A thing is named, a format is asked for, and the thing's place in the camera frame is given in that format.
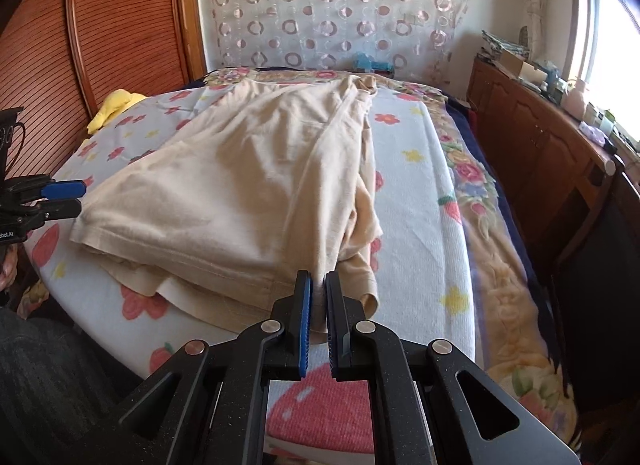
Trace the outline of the dark sleeve left forearm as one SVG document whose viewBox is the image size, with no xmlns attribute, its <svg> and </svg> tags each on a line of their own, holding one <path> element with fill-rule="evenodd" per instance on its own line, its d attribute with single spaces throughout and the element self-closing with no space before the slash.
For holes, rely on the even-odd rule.
<svg viewBox="0 0 640 465">
<path fill-rule="evenodd" d="M 1 462 L 55 464 L 142 379 L 64 323 L 1 310 Z"/>
</svg>

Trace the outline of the person's left hand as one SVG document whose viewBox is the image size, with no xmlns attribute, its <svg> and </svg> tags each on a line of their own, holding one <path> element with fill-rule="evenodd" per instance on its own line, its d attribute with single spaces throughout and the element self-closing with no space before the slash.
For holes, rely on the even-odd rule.
<svg viewBox="0 0 640 465">
<path fill-rule="evenodd" d="M 3 263 L 1 263 L 1 273 L 0 273 L 0 291 L 3 292 L 5 289 L 10 287 L 14 281 L 17 274 L 17 246 L 9 245 L 6 248 L 6 255 L 4 255 Z"/>
</svg>

